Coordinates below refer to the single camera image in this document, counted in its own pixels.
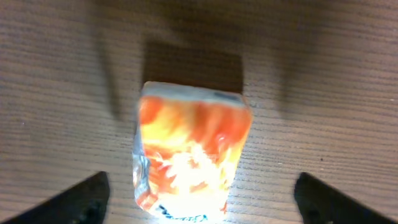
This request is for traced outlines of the small orange snack packet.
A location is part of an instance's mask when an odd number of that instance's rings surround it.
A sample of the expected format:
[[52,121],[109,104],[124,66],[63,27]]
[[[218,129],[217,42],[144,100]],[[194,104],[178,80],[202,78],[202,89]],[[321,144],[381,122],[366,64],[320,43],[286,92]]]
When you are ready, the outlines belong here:
[[251,124],[239,93],[145,83],[132,152],[137,205],[170,222],[222,221]]

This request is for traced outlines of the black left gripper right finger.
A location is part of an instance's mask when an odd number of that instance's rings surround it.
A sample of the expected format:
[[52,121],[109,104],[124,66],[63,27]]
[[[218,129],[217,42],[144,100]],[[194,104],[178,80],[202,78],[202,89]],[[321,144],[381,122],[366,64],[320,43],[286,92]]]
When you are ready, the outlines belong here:
[[295,183],[294,199],[304,224],[397,224],[307,172]]

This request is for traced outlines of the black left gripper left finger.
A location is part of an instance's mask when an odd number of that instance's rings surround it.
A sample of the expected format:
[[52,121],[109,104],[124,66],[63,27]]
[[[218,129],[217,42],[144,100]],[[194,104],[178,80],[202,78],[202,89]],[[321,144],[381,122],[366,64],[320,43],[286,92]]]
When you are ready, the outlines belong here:
[[105,171],[2,224],[103,224],[110,186]]

